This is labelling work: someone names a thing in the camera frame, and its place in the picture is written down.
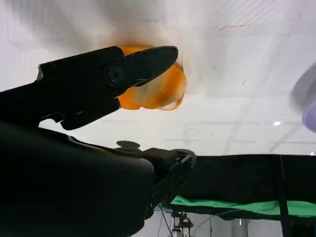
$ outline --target ceiling tile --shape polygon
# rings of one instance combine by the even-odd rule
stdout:
[[[289,97],[259,97],[252,103],[244,120],[270,124],[273,124],[275,121],[280,121],[281,123],[301,122],[302,115],[294,110]]]
[[[286,135],[291,128],[291,125],[245,124],[239,128],[235,140],[275,142]]]
[[[315,144],[283,143],[274,150],[275,154],[285,155],[310,155],[311,152],[316,154]]]
[[[316,134],[309,131],[307,128],[305,128],[303,125],[301,128],[293,134],[291,137],[289,137],[287,142],[316,142]]]
[[[199,141],[225,141],[229,138],[232,128],[232,124],[188,123],[185,138]]]
[[[261,87],[262,93],[289,93],[316,61],[315,40],[316,34],[290,35],[271,60],[265,84]]]
[[[189,142],[187,149],[198,156],[219,156],[225,149],[225,142]]]
[[[269,142],[233,142],[227,154],[268,154],[272,146]]]

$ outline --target white wall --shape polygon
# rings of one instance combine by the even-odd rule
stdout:
[[[170,214],[166,213],[166,218],[169,226],[173,227],[173,220]],[[212,217],[211,222],[207,221],[195,232],[195,229],[204,220],[209,218],[209,215],[199,215],[189,213],[188,217],[193,222],[194,226],[191,229],[191,235],[194,237],[246,237],[245,231],[238,228],[239,219],[233,221],[224,221],[219,217]],[[161,221],[161,228],[158,236],[158,230]],[[145,222],[143,229],[134,235],[134,237],[168,237],[169,231],[163,219],[161,212],[155,212],[154,215]],[[249,220],[248,224],[249,237],[282,237],[282,229],[279,221],[269,220]]]

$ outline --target orange object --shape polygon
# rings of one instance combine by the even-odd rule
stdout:
[[[125,55],[149,47],[120,47]],[[179,65],[172,65],[165,73],[140,87],[131,87],[118,97],[121,108],[174,110],[181,105],[187,80]]]

